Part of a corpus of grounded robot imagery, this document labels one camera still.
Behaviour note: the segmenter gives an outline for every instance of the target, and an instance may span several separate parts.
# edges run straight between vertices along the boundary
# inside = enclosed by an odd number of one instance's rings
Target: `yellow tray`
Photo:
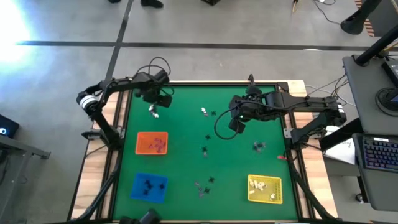
[[[260,190],[256,186],[252,187],[250,180],[256,181],[258,184],[263,182],[266,186],[263,186],[263,190]],[[279,177],[248,175],[248,200],[251,202],[282,204],[282,179]]]

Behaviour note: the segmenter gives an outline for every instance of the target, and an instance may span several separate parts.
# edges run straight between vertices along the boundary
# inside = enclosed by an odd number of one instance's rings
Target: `blue bin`
[[[167,177],[137,173],[132,184],[130,198],[163,203],[168,181]]]

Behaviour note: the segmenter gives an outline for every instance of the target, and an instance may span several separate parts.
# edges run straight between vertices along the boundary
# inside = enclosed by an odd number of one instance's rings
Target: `concrete floor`
[[[91,125],[75,98],[79,91],[105,78],[114,50],[46,45],[53,44],[50,41],[115,42],[127,3],[0,2],[0,29],[4,30],[0,37],[0,114],[21,125],[18,140],[52,152],[49,160],[30,163],[25,175],[28,182],[18,189],[11,220],[49,223],[67,218],[87,145],[80,133]],[[295,45],[366,47],[377,40],[365,31],[360,35],[344,33],[327,22],[309,0],[301,1],[294,15],[291,1],[222,0],[215,7],[199,0],[164,3],[165,9],[154,10],[134,2],[123,42],[287,45],[294,49]],[[342,21],[356,10],[353,0],[320,7],[334,21]],[[10,45],[19,40],[39,42]],[[245,80],[252,73],[257,79],[298,79],[321,86],[344,74],[343,56],[361,53],[343,50],[122,47],[113,76],[132,75],[152,57],[162,56],[172,66],[173,80]],[[348,86],[340,96],[353,102]],[[345,111],[349,120],[358,116],[350,105]],[[350,187],[342,188],[340,182],[347,178]],[[347,178],[330,179],[340,218],[397,220],[397,213],[369,212],[369,206],[354,202],[352,195],[359,188]]]

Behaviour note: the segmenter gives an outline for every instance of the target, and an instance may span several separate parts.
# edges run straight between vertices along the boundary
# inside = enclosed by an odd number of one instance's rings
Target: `shoe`
[[[163,3],[159,0],[141,0],[141,6],[150,6],[154,7],[155,9],[162,9]]]

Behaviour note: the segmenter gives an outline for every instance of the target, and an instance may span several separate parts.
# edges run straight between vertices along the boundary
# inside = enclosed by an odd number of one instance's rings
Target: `green mat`
[[[213,125],[228,109],[233,95],[244,95],[246,86],[176,86],[170,108],[158,108],[159,119],[148,112],[148,103],[133,98],[127,125],[114,219],[140,218],[154,208],[163,220],[296,220],[296,208],[289,168],[277,159],[284,153],[280,120],[266,123],[250,121],[243,134],[225,141],[215,136]],[[272,86],[261,88],[274,91]],[[205,117],[201,108],[209,114]],[[218,131],[231,136],[229,113],[221,118]],[[167,131],[169,144],[164,156],[136,155],[137,133]],[[254,141],[265,141],[262,153],[253,150]],[[208,148],[204,157],[202,147]],[[164,203],[130,198],[136,173],[169,178]],[[282,178],[283,204],[248,201],[248,174]],[[214,183],[208,180],[214,177]],[[210,193],[199,197],[198,182]]]

